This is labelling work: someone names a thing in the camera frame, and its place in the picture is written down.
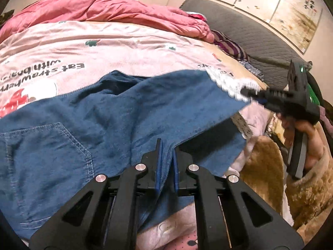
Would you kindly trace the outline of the right hand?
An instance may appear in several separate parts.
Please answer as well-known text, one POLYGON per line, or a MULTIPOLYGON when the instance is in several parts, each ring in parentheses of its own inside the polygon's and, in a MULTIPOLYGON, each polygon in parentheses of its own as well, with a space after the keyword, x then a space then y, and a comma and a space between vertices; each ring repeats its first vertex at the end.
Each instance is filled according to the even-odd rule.
POLYGON ((281 120, 282 127, 285 130, 283 136, 287 148, 293 145, 295 130, 305 133, 308 136, 307 154, 304 164, 304 173, 308 173, 324 155, 324 144, 318 130, 305 120, 284 117, 280 113, 277 114, 277 118, 281 120))

